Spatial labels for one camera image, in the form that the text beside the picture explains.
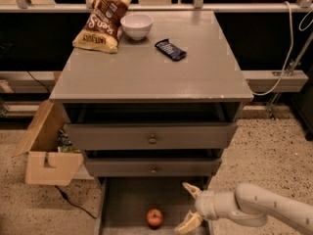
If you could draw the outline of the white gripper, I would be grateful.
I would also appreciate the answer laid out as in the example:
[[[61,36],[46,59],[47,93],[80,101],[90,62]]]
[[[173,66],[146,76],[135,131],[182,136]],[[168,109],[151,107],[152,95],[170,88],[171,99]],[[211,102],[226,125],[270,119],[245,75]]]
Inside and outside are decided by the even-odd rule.
[[[183,222],[174,229],[176,234],[184,235],[192,232],[201,225],[202,219],[209,221],[219,218],[231,218],[236,210],[236,200],[233,192],[201,191],[199,187],[188,182],[183,182],[182,186],[196,199],[195,207],[197,212],[187,212]]]

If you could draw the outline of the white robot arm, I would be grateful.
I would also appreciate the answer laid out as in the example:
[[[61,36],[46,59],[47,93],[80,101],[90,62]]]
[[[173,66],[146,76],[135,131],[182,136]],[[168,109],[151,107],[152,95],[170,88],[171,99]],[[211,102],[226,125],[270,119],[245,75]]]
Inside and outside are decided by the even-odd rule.
[[[187,182],[183,187],[195,200],[196,212],[189,211],[176,228],[188,234],[204,221],[227,218],[239,225],[260,227],[272,216],[302,235],[313,235],[313,207],[275,194],[250,183],[241,183],[234,192],[215,193]]]

